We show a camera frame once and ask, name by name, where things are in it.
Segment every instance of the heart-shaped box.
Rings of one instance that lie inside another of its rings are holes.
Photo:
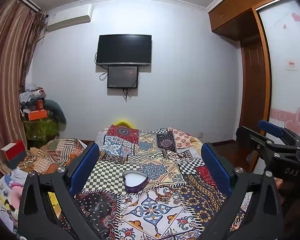
[[[148,184],[149,177],[141,171],[124,171],[122,173],[124,188],[127,193],[137,193]]]

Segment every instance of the bracelet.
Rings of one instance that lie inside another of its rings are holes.
[[[159,188],[163,188],[163,187],[167,187],[168,189],[170,189],[170,192],[168,192],[166,195],[162,195],[158,192]],[[168,186],[168,185],[159,185],[157,188],[155,188],[155,194],[157,195],[157,198],[155,199],[155,201],[160,201],[160,202],[164,202],[165,204],[168,204],[168,200],[170,200],[172,195],[175,195],[175,190]]]

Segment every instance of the air conditioner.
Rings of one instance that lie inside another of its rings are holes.
[[[68,26],[91,21],[93,7],[91,3],[72,7],[49,16],[47,31],[52,32]]]

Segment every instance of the striped curtain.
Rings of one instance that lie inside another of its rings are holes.
[[[38,14],[19,0],[4,0],[0,5],[0,149],[16,139],[26,146],[19,91],[29,70],[34,39],[43,28],[42,23],[41,27],[34,27],[39,24],[37,21]],[[4,162],[5,156],[0,150],[0,165]]]

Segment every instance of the patchwork quilt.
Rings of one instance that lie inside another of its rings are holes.
[[[99,160],[75,200],[107,240],[196,239],[226,197],[193,146],[195,140],[173,128],[108,127],[99,133]],[[149,183],[128,194],[122,178],[126,170],[146,173]],[[178,194],[178,202],[156,200],[157,193],[169,195],[171,190]],[[243,217],[240,209],[229,230]],[[72,230],[63,214],[59,219],[65,230]]]

